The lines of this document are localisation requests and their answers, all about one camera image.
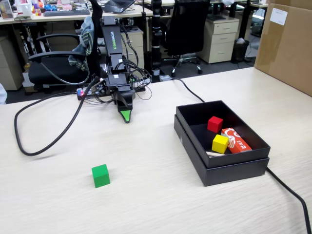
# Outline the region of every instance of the label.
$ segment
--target label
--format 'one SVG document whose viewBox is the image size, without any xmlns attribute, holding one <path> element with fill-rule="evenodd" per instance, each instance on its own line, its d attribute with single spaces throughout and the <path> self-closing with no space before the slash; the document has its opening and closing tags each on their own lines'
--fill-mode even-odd
<svg viewBox="0 0 312 234">
<path fill-rule="evenodd" d="M 270 21 L 284 26 L 286 18 L 287 18 L 287 14 L 288 14 L 287 11 L 282 11 L 282 10 L 273 8 Z"/>
</svg>

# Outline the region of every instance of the open box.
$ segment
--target open box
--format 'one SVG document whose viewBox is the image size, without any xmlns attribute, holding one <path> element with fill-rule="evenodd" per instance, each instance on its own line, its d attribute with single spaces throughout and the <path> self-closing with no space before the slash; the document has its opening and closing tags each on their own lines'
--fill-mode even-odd
<svg viewBox="0 0 312 234">
<path fill-rule="evenodd" d="M 223 129 L 234 128 L 252 150 L 232 154 L 227 149 L 224 156 L 208 156 L 216 135 L 207 130 L 212 116 L 223 119 Z M 175 131 L 205 186 L 265 173 L 270 146 L 222 101 L 177 106 Z"/>
</svg>

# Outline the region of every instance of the trash bin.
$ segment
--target trash bin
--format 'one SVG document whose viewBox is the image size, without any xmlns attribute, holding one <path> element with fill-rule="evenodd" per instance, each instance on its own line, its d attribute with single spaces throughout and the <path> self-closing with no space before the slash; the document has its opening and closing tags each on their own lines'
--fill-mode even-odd
<svg viewBox="0 0 312 234">
<path fill-rule="evenodd" d="M 245 40 L 244 44 L 237 44 L 237 40 L 234 42 L 234 48 L 232 53 L 232 59 L 231 62 L 238 63 L 242 62 L 245 58 L 245 54 L 247 51 L 247 47 L 249 45 L 249 41 Z"/>
</svg>

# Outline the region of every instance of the black office chair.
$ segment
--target black office chair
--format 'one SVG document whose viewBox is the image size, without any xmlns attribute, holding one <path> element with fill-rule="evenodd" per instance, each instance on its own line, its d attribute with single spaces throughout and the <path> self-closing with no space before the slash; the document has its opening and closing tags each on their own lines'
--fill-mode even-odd
<svg viewBox="0 0 312 234">
<path fill-rule="evenodd" d="M 197 66 L 198 73 L 202 74 L 200 61 L 190 61 L 197 57 L 183 58 L 184 54 L 191 54 L 203 49 L 204 26 L 208 14 L 210 0 L 175 0 L 175 8 L 170 25 L 162 26 L 162 45 L 168 49 L 168 55 L 174 58 L 166 58 L 164 61 L 175 61 L 171 76 L 176 76 L 176 67 L 181 63 L 190 63 Z"/>
<path fill-rule="evenodd" d="M 89 82 L 91 80 L 92 74 L 100 76 L 100 66 L 99 66 L 99 54 L 98 54 L 98 37 L 103 37 L 103 33 L 100 27 L 100 19 L 102 18 L 103 10 L 99 6 L 96 0 L 89 0 L 92 4 L 92 21 L 94 24 L 94 40 L 92 52 L 89 56 L 85 56 L 80 52 L 73 51 L 53 51 L 44 52 L 40 54 L 33 55 L 29 57 L 32 61 L 29 68 L 29 80 L 34 83 L 37 87 L 44 84 L 57 85 L 64 84 L 64 82 L 57 79 L 58 78 L 67 82 L 67 84 L 79 84 Z M 77 39 L 79 43 L 79 35 L 74 34 L 51 34 L 37 38 L 42 42 L 45 42 L 47 38 L 53 37 L 73 37 Z M 75 56 L 81 61 L 85 61 L 89 68 L 89 78 L 87 71 L 82 71 L 81 69 L 69 65 L 68 57 L 70 55 Z"/>
</svg>

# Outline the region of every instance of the red package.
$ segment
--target red package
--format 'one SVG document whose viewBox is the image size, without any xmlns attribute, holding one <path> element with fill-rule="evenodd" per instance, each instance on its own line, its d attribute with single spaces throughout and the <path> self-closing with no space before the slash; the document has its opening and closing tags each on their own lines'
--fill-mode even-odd
<svg viewBox="0 0 312 234">
<path fill-rule="evenodd" d="M 222 129 L 221 135 L 229 138 L 228 148 L 233 154 L 252 150 L 233 128 Z"/>
</svg>

